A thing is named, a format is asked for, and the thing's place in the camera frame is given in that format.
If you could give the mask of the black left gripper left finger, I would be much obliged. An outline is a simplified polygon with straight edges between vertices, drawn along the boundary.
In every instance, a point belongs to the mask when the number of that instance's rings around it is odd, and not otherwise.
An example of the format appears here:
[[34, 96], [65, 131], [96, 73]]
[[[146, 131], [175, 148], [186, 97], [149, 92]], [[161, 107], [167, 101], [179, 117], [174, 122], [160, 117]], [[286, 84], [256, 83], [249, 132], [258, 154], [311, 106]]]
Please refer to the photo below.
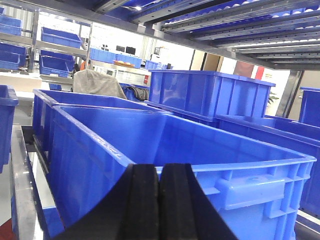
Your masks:
[[109, 193], [57, 240], [159, 239], [159, 182], [152, 164], [130, 164]]

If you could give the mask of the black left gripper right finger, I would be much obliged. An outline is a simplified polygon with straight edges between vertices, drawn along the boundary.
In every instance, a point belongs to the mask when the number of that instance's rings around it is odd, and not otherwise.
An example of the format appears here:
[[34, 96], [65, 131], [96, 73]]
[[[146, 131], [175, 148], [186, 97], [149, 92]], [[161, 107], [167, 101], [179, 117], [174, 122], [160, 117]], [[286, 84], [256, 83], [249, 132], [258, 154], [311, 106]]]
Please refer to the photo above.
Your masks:
[[190, 164], [169, 163], [159, 181], [161, 240], [236, 240], [204, 194]]

